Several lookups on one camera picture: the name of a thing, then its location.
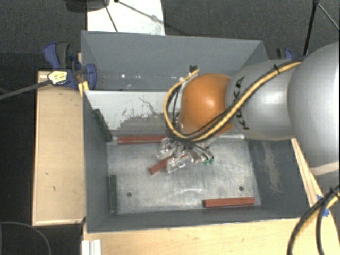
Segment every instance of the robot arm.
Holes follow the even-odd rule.
[[[231,79],[219,74],[187,79],[169,91],[164,103],[169,137],[186,147],[234,127],[250,139],[297,137],[311,167],[339,160],[338,42],[303,61],[246,66]],[[184,83],[173,124],[167,109]]]

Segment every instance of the blue clamp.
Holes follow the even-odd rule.
[[[51,42],[43,48],[44,58],[52,66],[53,71],[62,70],[67,72],[67,82],[59,86],[66,86],[77,90],[79,81],[76,80],[75,76],[79,74],[81,64],[75,56],[67,56],[68,47],[68,42]],[[68,62],[72,64],[72,70],[69,69],[71,67],[68,67]],[[87,64],[85,69],[89,89],[94,90],[97,83],[97,72],[95,66],[93,64]]]

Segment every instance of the black cable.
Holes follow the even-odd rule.
[[[323,13],[327,16],[327,18],[331,21],[331,23],[335,26],[335,28],[337,29],[337,31],[340,32],[340,28],[339,26],[336,24],[336,22],[334,21],[334,19],[329,15],[329,13],[325,10],[325,8],[318,3],[318,7],[323,11]]]
[[[20,222],[0,222],[0,255],[1,255],[1,248],[2,248],[2,246],[1,246],[1,241],[2,241],[2,237],[1,237],[1,224],[3,224],[3,225],[4,224],[6,224],[6,225],[19,225],[19,226],[24,226],[24,227],[32,229],[33,231],[38,233],[44,239],[44,241],[46,243],[46,246],[47,246],[47,249],[48,249],[48,254],[52,255],[51,245],[49,244],[49,241],[48,241],[47,237],[40,230],[38,230],[37,228],[35,228],[35,227],[31,226],[31,225],[20,223]]]
[[[289,242],[288,242],[288,247],[287,247],[287,255],[292,255],[292,251],[293,251],[293,245],[295,243],[295,240],[296,240],[296,236],[298,235],[298,233],[300,232],[302,226],[305,224],[305,222],[310,218],[310,216],[315,213],[319,208],[321,208],[323,205],[326,205],[325,206],[325,209],[328,205],[328,199],[329,199],[329,195],[332,196],[332,198],[335,196],[333,195],[333,193],[331,194],[327,194],[326,196],[324,196],[322,199],[320,199],[318,202],[316,202],[312,207],[310,207],[304,214],[303,216],[300,218],[299,222],[296,224],[292,234],[291,234],[291,237],[289,239]]]
[[[339,198],[338,192],[340,191],[340,185],[336,188],[330,188],[330,192],[325,196],[325,203],[321,205],[320,212],[318,214],[317,219],[317,226],[316,226],[316,240],[317,240],[317,247],[320,255],[325,255],[324,250],[322,248],[322,241],[321,241],[321,223],[322,218],[324,216],[325,210],[328,207],[329,202],[332,200],[333,197],[337,196]]]
[[[51,81],[46,80],[46,81],[40,82],[38,84],[34,84],[34,85],[31,85],[31,86],[28,86],[28,87],[25,87],[25,88],[22,88],[22,89],[19,89],[19,90],[16,90],[16,91],[11,91],[11,92],[5,93],[3,95],[0,95],[0,100],[5,99],[7,97],[11,97],[11,96],[16,96],[16,95],[22,94],[24,92],[36,90],[36,89],[39,89],[41,87],[44,87],[44,86],[47,86],[47,85],[50,85],[50,84],[51,84]]]
[[[312,28],[313,28],[313,23],[314,23],[314,17],[315,17],[315,12],[317,9],[317,5],[319,4],[319,0],[313,0],[313,8],[312,8],[312,13],[310,15],[309,19],[309,25],[308,25],[308,32],[306,36],[306,41],[304,43],[304,50],[303,50],[303,55],[307,56],[308,52],[308,45],[309,45],[309,40],[310,40],[310,35],[312,33]]]
[[[174,106],[173,106],[173,109],[172,109],[172,124],[173,125],[175,125],[175,121],[176,121],[175,107],[176,107],[177,99],[179,97],[179,92],[180,92],[180,87],[178,88],[178,90],[176,92],[176,96],[175,96],[175,100],[174,100]]]
[[[222,120],[222,118],[228,114],[230,112],[230,110],[232,108],[235,107],[235,105],[237,105],[238,101],[245,95],[248,93],[248,91],[254,86],[254,84],[256,84],[259,80],[265,78],[267,75],[270,75],[273,73],[273,71],[277,71],[277,69],[281,68],[281,67],[284,67],[284,66],[287,66],[291,63],[294,63],[294,62],[297,62],[297,61],[300,61],[300,60],[292,60],[292,61],[289,61],[289,62],[286,62],[286,63],[283,63],[279,66],[276,66],[274,65],[273,66],[273,69],[271,69],[270,71],[268,71],[267,73],[263,74],[262,76],[260,76],[259,78],[257,78],[253,83],[251,83],[242,93],[241,95],[234,101],[233,104],[230,105],[230,107],[228,107],[225,111],[223,111],[221,114],[219,114],[218,116],[216,116],[215,118],[213,118],[210,122],[208,122],[207,124],[205,124],[203,127],[201,127],[200,129],[192,132],[192,133],[189,133],[189,134],[185,134],[185,136],[187,136],[187,138],[180,138],[180,137],[177,137],[171,130],[168,130],[167,133],[168,133],[168,136],[178,142],[191,142],[191,143],[199,143],[199,142],[204,142],[208,139],[210,139],[211,137],[213,137],[214,135],[216,135],[216,133],[220,132],[222,128],[225,127],[226,124],[228,124],[231,120],[231,118],[226,121],[223,125],[221,125],[215,132],[213,132],[212,134],[210,134],[209,136],[207,136],[206,138],[202,139],[202,140],[199,140],[199,141],[193,141],[194,139],[196,138],[199,138],[200,136],[204,135],[205,133],[207,133],[208,131],[210,131],[211,129],[213,129],[217,124],[219,124]],[[175,90],[173,91],[173,93],[169,96],[168,98],[168,101],[167,101],[167,105],[166,105],[166,109],[168,111],[168,107],[173,99],[173,94],[174,94]]]
[[[101,1],[103,2],[103,5],[104,5],[104,7],[105,7],[105,9],[106,9],[106,12],[107,12],[107,14],[108,14],[110,20],[111,20],[111,23],[112,23],[112,25],[113,25],[113,28],[115,29],[116,32],[118,32],[118,29],[117,29],[117,27],[116,27],[116,25],[115,25],[115,22],[114,22],[113,19],[112,19],[112,16],[111,16],[111,14],[110,14],[110,11],[109,11],[108,8],[107,8],[107,5],[105,4],[104,0],[101,0]]]
[[[2,252],[2,230],[1,230],[1,220],[0,220],[0,255]]]

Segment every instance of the yellow cable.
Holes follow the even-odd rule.
[[[167,112],[167,108],[166,108],[168,99],[169,99],[170,95],[173,93],[174,90],[176,90],[179,86],[181,86],[185,81],[188,81],[190,78],[192,78],[194,75],[196,75],[199,71],[200,71],[200,69],[196,69],[192,73],[189,73],[180,82],[178,82],[175,85],[173,85],[169,89],[168,93],[165,96],[165,99],[164,99],[164,102],[163,102],[163,111],[164,111],[165,122],[168,125],[168,127],[171,129],[172,132],[177,133],[176,135],[181,135],[181,134],[175,130],[175,127],[172,125],[172,123],[170,121],[170,118],[169,118],[169,115],[168,115],[168,112]]]
[[[214,126],[211,130],[209,130],[208,132],[204,133],[203,135],[193,139],[192,141],[201,141],[207,137],[209,137],[211,134],[213,134],[215,131],[217,131],[221,126],[223,126],[228,120],[230,120],[230,118],[232,116],[234,116],[234,114],[238,111],[238,109],[244,104],[244,102],[260,87],[262,86],[264,83],[266,83],[267,81],[271,80],[272,78],[274,78],[275,76],[279,75],[280,73],[283,73],[285,71],[290,70],[293,67],[296,67],[300,64],[301,62],[293,62],[291,64],[282,66],[281,68],[272,71],[271,73],[269,73],[268,75],[266,75],[265,77],[263,77],[262,79],[258,80],[250,89],[247,93],[245,93],[240,100],[236,103],[236,105],[230,110],[229,113],[227,113],[223,119],[216,125]],[[187,139],[188,136],[182,135],[180,134],[175,127],[172,125],[168,113],[167,113],[167,109],[166,109],[166,104],[167,104],[167,100],[169,98],[169,96],[171,95],[171,93],[178,88],[180,85],[182,85],[186,80],[188,80],[190,77],[192,77],[194,74],[197,74],[197,72],[199,71],[199,69],[197,69],[195,72],[193,72],[191,75],[188,75],[184,81],[180,81],[177,84],[175,84],[174,86],[172,86],[169,90],[169,92],[167,93],[164,103],[163,103],[163,111],[164,111],[164,117],[165,117],[165,122],[167,124],[167,126],[169,127],[169,129],[177,136],[183,139]]]

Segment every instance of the wooden board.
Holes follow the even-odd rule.
[[[39,72],[38,82],[47,73]],[[81,97],[46,86],[37,92],[32,224],[74,224],[84,217]]]

